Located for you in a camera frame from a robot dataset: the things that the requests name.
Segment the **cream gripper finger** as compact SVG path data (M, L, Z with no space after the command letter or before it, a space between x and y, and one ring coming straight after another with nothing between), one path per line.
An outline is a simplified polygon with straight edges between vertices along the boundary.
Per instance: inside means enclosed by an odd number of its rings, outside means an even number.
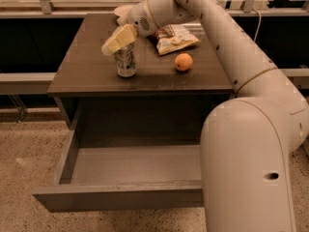
M137 38L137 30L131 24L119 26L101 47L105 56L110 56L121 48L132 44Z

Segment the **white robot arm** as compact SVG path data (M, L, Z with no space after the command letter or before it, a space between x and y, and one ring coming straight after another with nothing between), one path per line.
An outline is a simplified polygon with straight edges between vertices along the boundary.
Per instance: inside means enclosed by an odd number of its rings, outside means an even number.
M289 156L309 133L309 104L217 0L145 0L119 17L102 51L192 19L236 93L201 132L207 232L296 232Z

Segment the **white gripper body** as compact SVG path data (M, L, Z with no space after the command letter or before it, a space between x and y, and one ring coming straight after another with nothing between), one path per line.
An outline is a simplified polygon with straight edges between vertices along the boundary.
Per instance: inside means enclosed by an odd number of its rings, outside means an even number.
M148 0L131 8L126 15L126 22L134 25L141 37L148 37L158 30Z

